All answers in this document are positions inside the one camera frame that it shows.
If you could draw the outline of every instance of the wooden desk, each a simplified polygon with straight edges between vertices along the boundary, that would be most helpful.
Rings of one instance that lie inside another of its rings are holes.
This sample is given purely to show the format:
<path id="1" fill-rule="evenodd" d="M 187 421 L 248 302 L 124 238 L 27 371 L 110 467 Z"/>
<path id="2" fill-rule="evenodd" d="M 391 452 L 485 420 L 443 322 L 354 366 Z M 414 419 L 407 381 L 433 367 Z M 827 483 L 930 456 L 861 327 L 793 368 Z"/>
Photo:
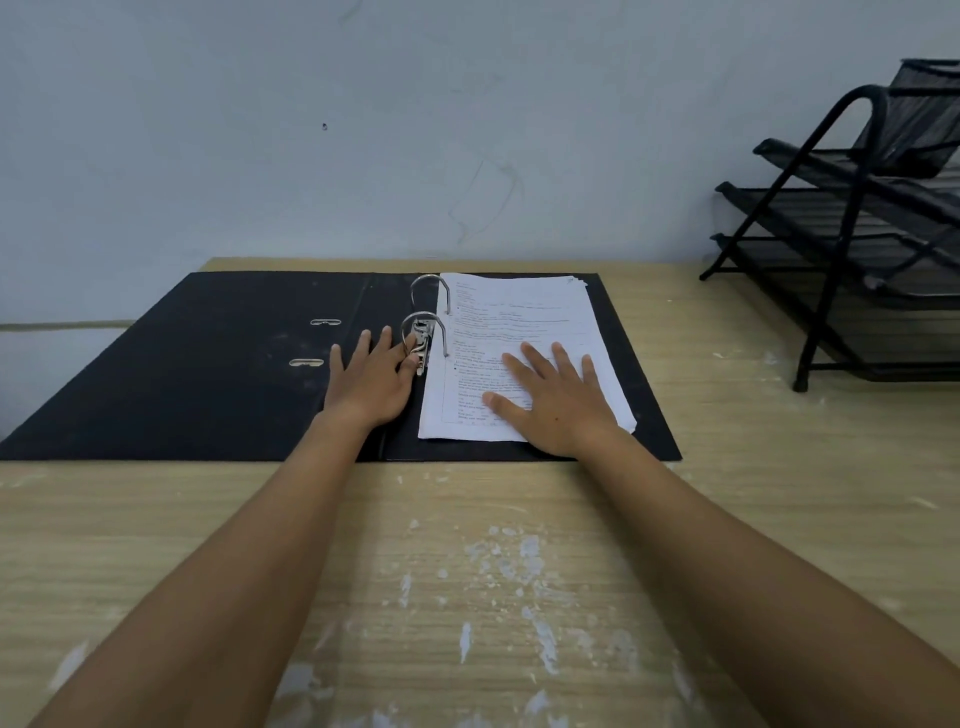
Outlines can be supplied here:
<path id="1" fill-rule="evenodd" d="M 817 373 L 794 394 L 796 328 L 748 281 L 701 283 L 697 267 L 248 258 L 205 269 L 599 271 L 684 453 L 676 471 L 960 660 L 957 385 Z M 0 726 L 24 724 L 68 651 L 102 639 L 274 467 L 0 464 Z M 529 536 L 552 592 L 510 578 Z M 539 634 L 524 606 L 539 607 Z M 540 656 L 551 633 L 557 674 Z M 358 466 L 293 661 L 334 691 L 278 701 L 275 719 L 291 725 L 513 725 L 540 690 L 550 705 L 528 725 L 754 722 L 669 584 L 570 464 Z M 290 716 L 308 708 L 313 722 Z"/>

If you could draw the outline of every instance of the white paint stain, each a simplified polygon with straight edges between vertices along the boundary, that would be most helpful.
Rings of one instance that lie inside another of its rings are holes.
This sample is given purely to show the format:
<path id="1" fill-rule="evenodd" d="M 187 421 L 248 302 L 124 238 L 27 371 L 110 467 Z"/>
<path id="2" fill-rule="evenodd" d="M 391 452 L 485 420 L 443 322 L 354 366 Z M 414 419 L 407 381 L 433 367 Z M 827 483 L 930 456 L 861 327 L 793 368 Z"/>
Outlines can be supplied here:
<path id="1" fill-rule="evenodd" d="M 540 537 L 525 536 L 520 542 L 520 558 L 523 560 L 523 567 L 526 569 L 520 581 L 523 584 L 529 584 L 543 571 L 544 562 L 540 558 Z"/>
<path id="2" fill-rule="evenodd" d="M 901 602 L 899 599 L 893 599 L 890 596 L 882 596 L 876 601 L 876 603 L 879 605 L 880 609 L 883 609 L 887 612 L 896 613 L 903 609 L 903 602 Z"/>
<path id="3" fill-rule="evenodd" d="M 475 544 L 467 544 L 464 546 L 464 553 L 470 557 L 470 561 L 476 561 L 479 559 L 486 550 L 487 544 L 483 541 L 478 541 Z"/>
<path id="4" fill-rule="evenodd" d="M 327 640 L 333 637 L 333 633 L 337 630 L 336 620 L 332 621 L 326 627 L 324 631 L 320 633 L 320 638 L 317 640 L 317 643 L 313 647 L 314 652 L 319 652 L 321 648 L 326 644 Z"/>
<path id="5" fill-rule="evenodd" d="M 500 569 L 500 573 L 503 574 L 503 578 L 510 579 L 510 581 L 516 580 L 516 569 L 509 559 L 498 559 L 496 565 Z"/>
<path id="6" fill-rule="evenodd" d="M 413 586 L 413 583 L 414 580 L 409 572 L 405 573 L 403 578 L 400 579 L 400 599 L 397 601 L 403 609 L 406 609 L 407 604 L 410 602 L 410 587 Z"/>
<path id="7" fill-rule="evenodd" d="M 464 622 L 464 627 L 460 631 L 460 664 L 467 661 L 467 653 L 470 652 L 470 623 Z"/>
<path id="8" fill-rule="evenodd" d="M 22 488 L 25 485 L 29 485 L 31 481 L 42 480 L 46 476 L 47 472 L 45 470 L 34 471 L 33 473 L 27 473 L 26 475 L 23 475 L 22 477 L 19 477 L 11 482 L 5 483 L 4 481 L 0 480 L 0 488 L 3 488 L 4 486 L 8 488 Z"/>
<path id="9" fill-rule="evenodd" d="M 304 698 L 297 703 L 297 707 L 283 716 L 273 718 L 267 723 L 267 728 L 306 728 L 313 718 L 313 706 Z"/>
<path id="10" fill-rule="evenodd" d="M 300 695 L 310 691 L 315 680 L 313 677 L 313 666 L 309 663 L 290 663 L 280 678 L 279 685 L 276 686 L 274 700 L 278 700 L 286 695 Z"/>
<path id="11" fill-rule="evenodd" d="M 373 711 L 373 715 L 370 717 L 370 725 L 372 728 L 400 728 L 390 716 L 380 713 L 380 711 Z"/>
<path id="12" fill-rule="evenodd" d="M 457 723 L 456 728 L 493 728 L 493 724 L 476 711 L 472 716 L 464 718 Z"/>
<path id="13" fill-rule="evenodd" d="M 310 691 L 310 696 L 314 700 L 329 700 L 333 697 L 333 693 L 337 691 L 332 685 L 327 688 L 316 688 Z"/>
<path id="14" fill-rule="evenodd" d="M 580 629 L 579 627 L 574 627 L 572 629 L 567 629 L 566 634 L 570 637 L 574 637 L 577 640 L 577 646 L 580 648 L 580 651 L 587 655 L 588 659 L 593 658 L 593 644 L 594 639 L 586 629 Z"/>
<path id="15" fill-rule="evenodd" d="M 523 714 L 525 716 L 535 716 L 544 708 L 549 707 L 550 698 L 547 697 L 546 691 L 540 691 L 527 701 L 527 707 L 523 709 Z"/>
<path id="16" fill-rule="evenodd" d="M 640 670 L 640 657 L 636 652 L 633 636 L 625 629 L 614 629 L 610 637 L 610 646 L 607 647 L 608 655 L 616 655 L 620 664 L 625 667 L 630 674 L 636 675 Z"/>
<path id="17" fill-rule="evenodd" d="M 577 595 L 573 592 L 551 589 L 539 580 L 534 582 L 534 596 L 537 599 L 544 599 L 546 601 L 557 601 L 567 607 L 572 605 L 577 598 Z"/>
<path id="18" fill-rule="evenodd" d="M 537 640 L 540 642 L 540 661 L 546 671 L 551 675 L 559 675 L 557 668 L 557 639 L 553 635 L 550 625 L 542 619 L 539 619 L 530 607 L 524 607 L 520 612 L 525 619 L 533 622 L 534 629 L 537 630 Z"/>
<path id="19" fill-rule="evenodd" d="M 939 510 L 940 510 L 940 506 L 939 506 L 939 505 L 937 505 L 936 503 L 934 503 L 932 500 L 927 500 L 926 498 L 922 498 L 922 497 L 916 497 L 916 496 L 909 497 L 909 498 L 907 499 L 907 502 L 908 502 L 908 503 L 914 503 L 914 504 L 916 504 L 916 505 L 922 506 L 923 508 L 929 508 L 931 511 L 939 511 Z"/>
<path id="20" fill-rule="evenodd" d="M 520 508 L 518 505 L 503 505 L 501 503 L 491 503 L 494 508 L 506 508 L 509 511 L 517 511 L 518 513 L 530 513 L 526 508 Z"/>
<path id="21" fill-rule="evenodd" d="M 57 671 L 54 672 L 54 676 L 50 678 L 50 683 L 47 685 L 48 690 L 56 692 L 63 687 L 63 684 L 66 683 L 66 681 L 70 679 L 70 676 L 84 663 L 86 651 L 89 647 L 90 640 L 84 640 L 66 653 L 66 657 L 64 657 L 57 666 Z"/>
<path id="22" fill-rule="evenodd" d="M 520 542 L 520 556 L 522 558 L 540 556 L 540 537 L 524 536 Z"/>

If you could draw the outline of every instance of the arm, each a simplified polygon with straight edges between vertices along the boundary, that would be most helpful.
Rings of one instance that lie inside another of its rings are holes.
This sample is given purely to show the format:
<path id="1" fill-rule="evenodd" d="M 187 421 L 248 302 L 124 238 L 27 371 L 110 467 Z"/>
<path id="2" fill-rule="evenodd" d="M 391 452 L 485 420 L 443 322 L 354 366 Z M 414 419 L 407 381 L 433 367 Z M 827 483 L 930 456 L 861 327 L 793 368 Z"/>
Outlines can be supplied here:
<path id="1" fill-rule="evenodd" d="M 484 402 L 536 447 L 576 457 L 653 550 L 714 657 L 774 725 L 960 725 L 960 670 L 895 620 L 738 520 L 616 425 L 589 357 L 581 381 L 528 344 L 504 361 L 527 411 Z"/>
<path id="2" fill-rule="evenodd" d="M 346 369 L 331 350 L 324 411 L 290 457 L 144 597 L 34 728 L 263 725 L 317 591 L 350 467 L 410 395 L 416 358 L 404 359 L 391 338 L 387 327 L 371 352 L 364 331 Z M 256 648 L 236 646 L 245 643 Z"/>

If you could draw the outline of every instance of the white wall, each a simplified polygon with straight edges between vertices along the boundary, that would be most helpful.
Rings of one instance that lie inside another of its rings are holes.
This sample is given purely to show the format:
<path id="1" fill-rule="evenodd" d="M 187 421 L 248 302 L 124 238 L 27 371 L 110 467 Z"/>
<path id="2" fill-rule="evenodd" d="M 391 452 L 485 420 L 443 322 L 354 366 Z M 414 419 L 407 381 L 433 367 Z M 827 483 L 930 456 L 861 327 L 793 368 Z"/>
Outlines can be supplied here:
<path id="1" fill-rule="evenodd" d="M 755 144 L 960 55 L 958 23 L 955 0 L 4 0 L 0 323 L 133 318 L 213 255 L 692 258 L 713 187 L 774 176 Z"/>

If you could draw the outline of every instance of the printed document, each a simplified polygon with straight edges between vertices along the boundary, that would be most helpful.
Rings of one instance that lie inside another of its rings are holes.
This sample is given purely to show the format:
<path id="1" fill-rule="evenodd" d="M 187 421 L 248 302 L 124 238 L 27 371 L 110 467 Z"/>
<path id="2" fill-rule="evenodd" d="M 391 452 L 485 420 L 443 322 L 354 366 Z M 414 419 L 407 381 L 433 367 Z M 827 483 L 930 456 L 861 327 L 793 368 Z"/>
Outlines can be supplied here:
<path id="1" fill-rule="evenodd" d="M 526 409 L 530 396 L 500 358 L 509 352 L 527 363 L 520 352 L 532 344 L 555 366 L 550 345 L 559 341 L 582 375 L 585 353 L 593 359 L 600 388 L 628 432 L 636 428 L 623 388 L 616 378 L 600 335 L 587 285 L 573 276 L 528 279 L 488 279 L 463 273 L 443 273 L 450 286 L 451 310 L 438 285 L 437 315 L 446 326 L 449 352 L 444 357 L 443 334 L 436 326 L 427 360 L 421 439 L 483 440 L 524 438 L 481 401 L 484 392 L 497 392 Z"/>

